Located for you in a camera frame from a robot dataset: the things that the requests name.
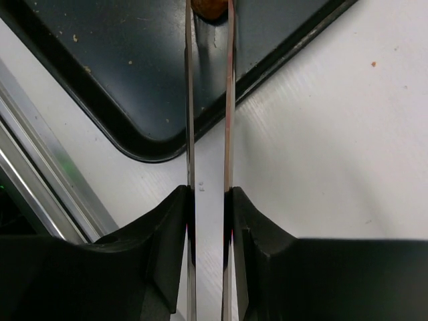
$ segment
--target tongs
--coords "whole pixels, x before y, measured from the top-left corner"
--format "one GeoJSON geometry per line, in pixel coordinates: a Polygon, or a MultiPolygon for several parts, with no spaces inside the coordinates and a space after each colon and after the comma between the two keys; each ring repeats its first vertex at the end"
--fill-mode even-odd
{"type": "MultiPolygon", "coordinates": [[[[223,223],[223,293],[222,321],[232,320],[231,313],[231,246],[232,246],[232,199],[233,186],[233,125],[235,119],[235,0],[228,5],[229,31],[227,38],[227,79],[225,115],[225,163],[224,163],[224,223],[223,223]]],[[[187,186],[191,194],[191,212],[187,223],[187,321],[197,319],[196,301],[196,225],[195,225],[195,127],[193,108],[193,57],[191,32],[191,0],[186,0],[185,15],[185,70],[187,81],[187,186]]]]}

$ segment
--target food item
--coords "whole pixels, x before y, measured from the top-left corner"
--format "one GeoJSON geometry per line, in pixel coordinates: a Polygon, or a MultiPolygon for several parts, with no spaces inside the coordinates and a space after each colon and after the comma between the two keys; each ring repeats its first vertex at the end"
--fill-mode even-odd
{"type": "Polygon", "coordinates": [[[228,0],[192,0],[193,11],[206,20],[216,20],[227,10],[228,0]]]}

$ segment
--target black tray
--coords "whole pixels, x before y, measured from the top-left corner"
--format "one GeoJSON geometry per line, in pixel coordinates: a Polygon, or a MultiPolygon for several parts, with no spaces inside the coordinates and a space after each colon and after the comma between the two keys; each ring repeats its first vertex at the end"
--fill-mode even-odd
{"type": "MultiPolygon", "coordinates": [[[[356,0],[239,0],[237,101],[356,0]]],[[[0,17],[128,156],[185,150],[184,0],[0,0],[0,17]]],[[[195,133],[224,116],[227,20],[194,18],[195,133]]]]}

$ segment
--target white surface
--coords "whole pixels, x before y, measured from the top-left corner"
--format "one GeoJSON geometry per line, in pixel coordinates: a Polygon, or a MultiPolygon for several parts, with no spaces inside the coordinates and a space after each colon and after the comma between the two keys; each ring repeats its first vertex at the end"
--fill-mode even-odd
{"type": "MultiPolygon", "coordinates": [[[[290,233],[427,238],[426,16],[426,0],[360,0],[241,105],[235,184],[290,233]]],[[[163,165],[126,158],[1,22],[0,40],[0,59],[119,225],[185,183],[183,156],[163,165]]],[[[204,321],[220,317],[223,129],[196,150],[204,321]]]]}

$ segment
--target metal edge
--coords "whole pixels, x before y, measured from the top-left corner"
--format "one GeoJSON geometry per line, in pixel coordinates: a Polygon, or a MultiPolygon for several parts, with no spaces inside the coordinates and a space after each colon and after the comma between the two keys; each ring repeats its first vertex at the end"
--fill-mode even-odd
{"type": "Polygon", "coordinates": [[[118,229],[69,154],[1,60],[0,117],[90,241],[118,229]]]}
{"type": "Polygon", "coordinates": [[[2,122],[0,169],[50,235],[76,244],[86,242],[2,122]]]}

